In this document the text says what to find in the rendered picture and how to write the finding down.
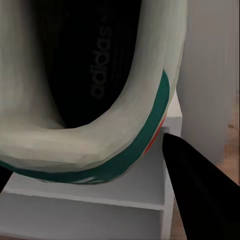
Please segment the gym shoe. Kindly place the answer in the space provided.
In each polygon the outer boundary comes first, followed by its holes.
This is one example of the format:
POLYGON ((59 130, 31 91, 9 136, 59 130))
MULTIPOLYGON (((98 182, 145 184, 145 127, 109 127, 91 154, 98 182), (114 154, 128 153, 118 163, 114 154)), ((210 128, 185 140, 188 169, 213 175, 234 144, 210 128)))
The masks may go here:
POLYGON ((188 0, 0 0, 0 166, 101 185, 153 145, 174 97, 188 0))

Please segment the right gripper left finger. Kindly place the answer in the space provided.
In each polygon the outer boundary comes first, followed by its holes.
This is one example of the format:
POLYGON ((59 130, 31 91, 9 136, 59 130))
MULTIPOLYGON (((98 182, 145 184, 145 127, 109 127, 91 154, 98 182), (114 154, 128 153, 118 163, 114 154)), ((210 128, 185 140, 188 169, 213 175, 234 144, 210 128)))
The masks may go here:
POLYGON ((6 186, 12 174, 13 174, 12 170, 0 165, 0 193, 6 186))

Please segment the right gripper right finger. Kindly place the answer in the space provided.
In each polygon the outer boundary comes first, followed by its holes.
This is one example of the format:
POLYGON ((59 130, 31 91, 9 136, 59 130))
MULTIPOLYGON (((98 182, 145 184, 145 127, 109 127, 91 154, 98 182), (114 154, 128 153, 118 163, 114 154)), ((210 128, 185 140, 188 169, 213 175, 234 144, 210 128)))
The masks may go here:
POLYGON ((240 240, 240 186, 179 136, 162 152, 187 240, 240 240))

